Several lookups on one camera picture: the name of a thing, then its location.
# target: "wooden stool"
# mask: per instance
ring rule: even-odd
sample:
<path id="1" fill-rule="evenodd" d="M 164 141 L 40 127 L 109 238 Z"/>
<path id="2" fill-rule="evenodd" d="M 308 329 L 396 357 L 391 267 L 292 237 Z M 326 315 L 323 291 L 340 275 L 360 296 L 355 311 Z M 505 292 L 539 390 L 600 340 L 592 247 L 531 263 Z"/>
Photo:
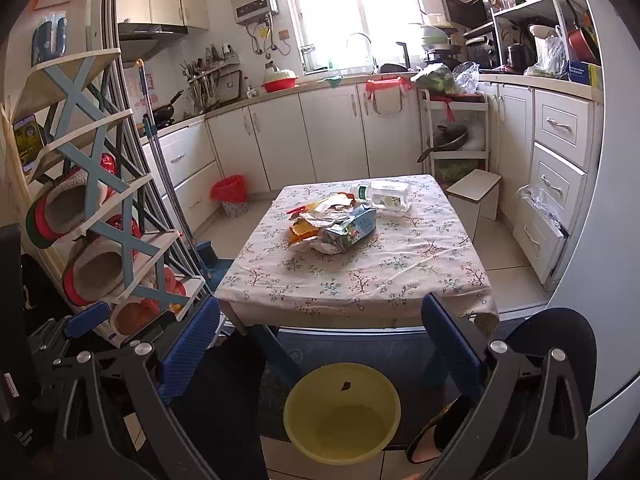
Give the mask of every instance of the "wooden stool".
<path id="1" fill-rule="evenodd" d="M 480 215 L 495 220 L 500 179 L 500 175 L 473 170 L 445 190 L 449 203 L 456 211 L 472 242 L 476 236 Z"/>

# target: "window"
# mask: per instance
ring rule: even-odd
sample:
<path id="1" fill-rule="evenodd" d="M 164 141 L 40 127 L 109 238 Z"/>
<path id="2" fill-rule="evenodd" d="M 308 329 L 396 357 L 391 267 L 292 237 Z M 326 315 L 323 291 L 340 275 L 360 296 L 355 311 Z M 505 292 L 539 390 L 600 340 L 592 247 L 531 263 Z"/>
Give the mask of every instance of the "window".
<path id="1" fill-rule="evenodd" d="M 341 69 L 384 62 L 402 62 L 402 48 L 422 53 L 419 0 L 292 0 L 300 47 L 315 50 L 304 56 L 307 72 L 322 67 Z"/>

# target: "shoe rack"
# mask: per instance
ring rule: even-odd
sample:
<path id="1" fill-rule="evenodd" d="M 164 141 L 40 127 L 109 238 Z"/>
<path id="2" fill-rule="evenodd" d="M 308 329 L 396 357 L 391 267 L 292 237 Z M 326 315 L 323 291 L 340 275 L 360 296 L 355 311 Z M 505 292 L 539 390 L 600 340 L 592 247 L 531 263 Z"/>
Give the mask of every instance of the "shoe rack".
<path id="1" fill-rule="evenodd" d="M 167 228 L 164 222 L 145 207 L 145 192 L 149 191 L 147 187 L 153 182 L 153 176 L 143 174 L 124 155 L 123 122 L 132 116 L 132 110 L 118 110 L 106 97 L 108 72 L 111 63 L 119 55 L 119 48 L 93 50 L 34 66 L 14 108 L 12 123 L 45 108 L 49 109 L 44 126 L 46 145 L 40 150 L 31 172 L 25 176 L 27 183 L 37 180 L 41 184 L 50 184 L 52 179 L 47 171 L 60 162 L 63 163 L 63 174 L 70 169 L 71 164 L 87 172 L 84 221 L 56 243 L 61 240 L 77 240 L 93 232 L 121 245 L 123 282 L 101 298 L 101 301 L 110 304 L 114 311 L 119 305 L 126 304 L 130 297 L 149 298 L 159 303 L 160 315 L 171 305 L 179 304 L 183 306 L 177 314 L 180 320 L 201 293 L 205 280 L 202 276 L 189 272 L 189 266 L 184 265 L 184 260 L 180 262 L 178 256 L 186 254 L 185 247 L 180 246 L 180 232 Z M 93 81 L 100 76 L 102 81 L 98 90 Z M 85 89 L 93 99 L 84 92 Z M 62 110 L 57 113 L 62 102 Z M 69 131 L 72 113 L 76 109 L 84 113 L 91 122 Z M 113 136 L 108 136 L 108 132 L 113 129 L 116 130 L 115 145 L 110 140 Z M 103 152 L 110 152 L 116 158 L 116 175 L 100 165 Z M 124 174 L 130 175 L 130 178 L 124 177 Z M 98 181 L 114 190 L 100 207 L 95 205 Z M 105 222 L 117 212 L 122 214 L 122 230 Z M 138 216 L 141 238 L 131 233 L 134 212 Z M 156 230 L 145 231 L 147 224 L 151 224 Z M 132 250 L 138 251 L 135 258 L 132 257 Z M 184 285 L 187 296 L 172 294 L 165 289 L 165 264 L 174 269 L 176 279 Z M 156 288 L 140 285 L 140 281 L 152 269 L 156 270 L 158 277 Z M 119 346 L 126 339 L 114 330 L 109 320 L 99 325 L 96 332 L 114 346 Z"/>

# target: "countertop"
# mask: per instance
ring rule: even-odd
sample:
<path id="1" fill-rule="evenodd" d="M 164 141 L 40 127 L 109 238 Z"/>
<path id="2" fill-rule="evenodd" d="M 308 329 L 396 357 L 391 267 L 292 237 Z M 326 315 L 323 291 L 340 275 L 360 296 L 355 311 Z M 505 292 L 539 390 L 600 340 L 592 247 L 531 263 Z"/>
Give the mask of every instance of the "countertop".
<path id="1" fill-rule="evenodd" d="M 343 77 L 340 81 L 340 86 L 344 85 L 354 85 L 358 83 L 366 83 L 369 79 L 374 81 L 379 79 L 394 79 L 398 76 L 413 76 L 415 72 L 399 72 L 399 73 L 389 73 L 389 74 L 362 74 L 362 75 L 354 75 L 354 76 L 346 76 Z M 551 90 L 554 92 L 561 92 L 564 94 L 573 95 L 576 97 L 580 97 L 582 99 L 587 99 L 590 101 L 595 101 L 597 103 L 604 102 L 604 92 L 600 89 L 594 88 L 592 86 L 583 85 L 580 83 L 574 83 L 572 81 L 562 81 L 559 79 L 551 79 L 546 77 L 535 77 L 528 75 L 513 75 L 513 74 L 481 74 L 479 77 L 480 81 L 491 82 L 491 83 L 504 83 L 509 85 L 523 85 L 523 86 L 531 86 L 533 88 L 540 88 L 543 90 Z M 243 108 L 245 106 L 255 105 L 257 103 L 261 103 L 264 101 L 268 101 L 270 99 L 275 99 L 277 97 L 284 97 L 292 94 L 300 94 L 302 92 L 311 92 L 313 90 L 320 90 L 323 88 L 331 88 L 331 85 L 328 81 L 311 81 L 308 83 L 302 83 L 300 85 L 296 85 L 293 88 L 289 88 L 286 90 L 279 90 L 277 92 L 265 93 L 261 94 L 258 97 L 254 97 L 252 99 L 244 99 L 238 101 L 237 103 L 233 103 L 227 106 L 223 106 L 222 108 L 218 108 L 217 110 L 212 110 L 207 112 L 206 114 L 199 115 L 193 117 L 191 119 L 187 119 L 185 121 L 180 121 L 178 123 L 174 123 L 171 126 L 163 128 L 158 131 L 158 137 L 164 137 L 167 134 L 175 132 L 176 130 L 180 130 L 185 128 L 186 126 L 191 126 L 192 124 L 197 124 L 205 119 L 209 119 L 212 117 L 216 117 L 218 115 L 224 114 L 226 112 L 230 112 L 232 110 L 238 110 L 238 108 Z M 141 137 L 140 142 L 142 145 L 148 143 L 146 137 Z"/>

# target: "yellow plastic bowl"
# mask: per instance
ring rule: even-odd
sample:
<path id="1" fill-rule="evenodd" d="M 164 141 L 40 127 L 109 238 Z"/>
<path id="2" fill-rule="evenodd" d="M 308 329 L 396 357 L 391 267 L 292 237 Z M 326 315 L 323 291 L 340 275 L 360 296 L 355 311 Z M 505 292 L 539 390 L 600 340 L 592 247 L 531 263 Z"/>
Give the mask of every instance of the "yellow plastic bowl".
<path id="1" fill-rule="evenodd" d="M 284 405 L 284 428 L 294 446 L 324 464 L 355 464 L 377 455 L 399 423 L 400 398 L 391 381 L 356 363 L 314 370 Z"/>

